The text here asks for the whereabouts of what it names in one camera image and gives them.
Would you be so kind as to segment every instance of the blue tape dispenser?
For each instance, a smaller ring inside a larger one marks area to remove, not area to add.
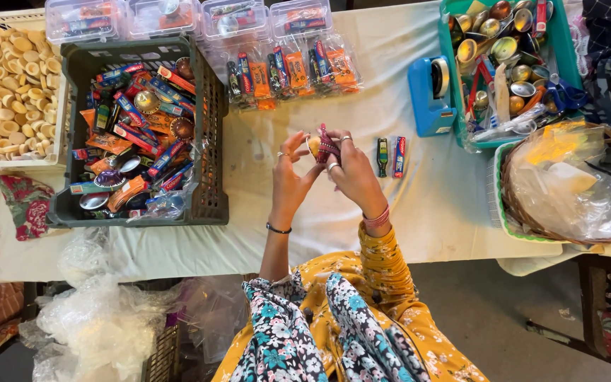
[[[456,108],[449,95],[447,57],[419,58],[409,67],[407,79],[419,137],[450,132]]]

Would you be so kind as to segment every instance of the black bracelet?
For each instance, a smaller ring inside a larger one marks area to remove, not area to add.
[[[288,233],[291,232],[291,227],[289,227],[288,231],[280,231],[280,230],[276,230],[275,228],[272,228],[272,226],[270,225],[270,223],[266,223],[266,228],[273,231],[273,232],[277,232],[277,233],[281,233],[283,235],[286,235]]]

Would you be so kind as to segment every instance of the woman's right hand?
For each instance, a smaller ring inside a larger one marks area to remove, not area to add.
[[[332,139],[338,139],[336,143],[341,148],[341,166],[331,169],[329,172],[331,178],[344,195],[360,206],[367,219],[378,218],[386,211],[388,200],[381,191],[369,159],[364,152],[355,147],[352,139],[342,141],[344,137],[352,137],[350,131],[331,130],[327,131],[327,135]],[[335,162],[336,157],[330,155],[327,168]]]

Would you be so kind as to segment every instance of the blue scissors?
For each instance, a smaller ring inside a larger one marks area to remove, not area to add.
[[[569,82],[560,78],[557,73],[551,74],[547,83],[547,96],[553,98],[555,103],[556,111],[547,111],[548,114],[555,116],[563,112],[565,109],[576,110],[586,105],[589,100],[589,96],[585,91],[577,89],[569,84]]]

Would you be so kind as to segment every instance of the white tablecloth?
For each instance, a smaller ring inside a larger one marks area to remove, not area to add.
[[[227,226],[111,228],[114,264],[123,279],[257,272],[266,239],[271,169],[281,142],[299,129],[352,132],[355,144],[376,157],[376,139],[407,138],[403,179],[380,179],[407,262],[556,256],[562,247],[508,238],[491,227],[482,154],[463,151],[453,135],[416,135],[407,67],[439,54],[438,1],[334,13],[336,29],[356,47],[365,79],[360,94],[298,101],[274,112],[230,114],[224,121],[223,180],[230,199]],[[304,174],[307,158],[295,165]],[[62,179],[42,175],[53,186]],[[290,263],[359,248],[359,208],[326,174],[299,209],[290,241]],[[56,259],[72,231],[19,243],[0,194],[0,281],[60,279]]]

